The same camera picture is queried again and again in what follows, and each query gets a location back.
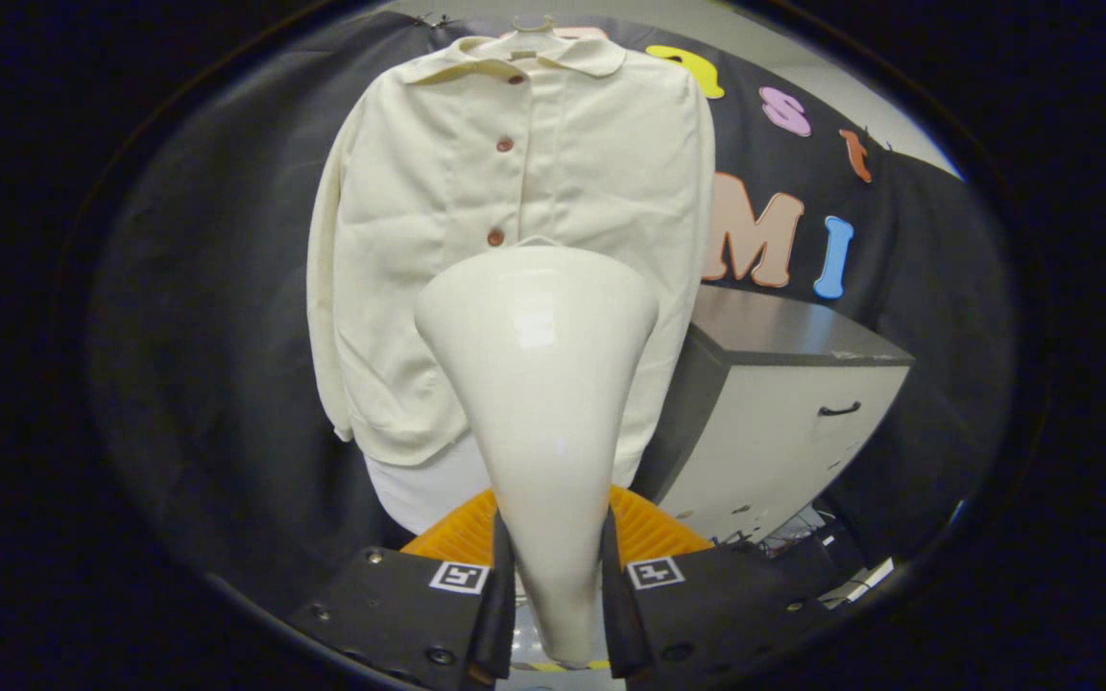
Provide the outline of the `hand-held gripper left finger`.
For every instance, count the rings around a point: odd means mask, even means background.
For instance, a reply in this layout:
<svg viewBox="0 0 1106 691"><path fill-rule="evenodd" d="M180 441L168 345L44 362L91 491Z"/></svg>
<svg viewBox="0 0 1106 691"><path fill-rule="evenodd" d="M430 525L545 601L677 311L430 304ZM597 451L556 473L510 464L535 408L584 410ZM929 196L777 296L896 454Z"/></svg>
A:
<svg viewBox="0 0 1106 691"><path fill-rule="evenodd" d="M366 547L288 625L347 660L427 690L492 690L511 673L517 564L483 491L400 549Z"/></svg>

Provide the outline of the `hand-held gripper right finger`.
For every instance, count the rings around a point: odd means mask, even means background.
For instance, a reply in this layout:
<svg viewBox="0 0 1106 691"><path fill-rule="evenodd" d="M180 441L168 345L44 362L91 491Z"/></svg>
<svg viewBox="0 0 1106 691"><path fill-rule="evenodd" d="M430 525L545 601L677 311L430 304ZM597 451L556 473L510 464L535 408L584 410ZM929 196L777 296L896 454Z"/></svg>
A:
<svg viewBox="0 0 1106 691"><path fill-rule="evenodd" d="M827 595L854 582L860 555L835 524L778 555L747 541L716 545L613 486L601 567L612 677L628 685L733 685L830 625Z"/></svg>

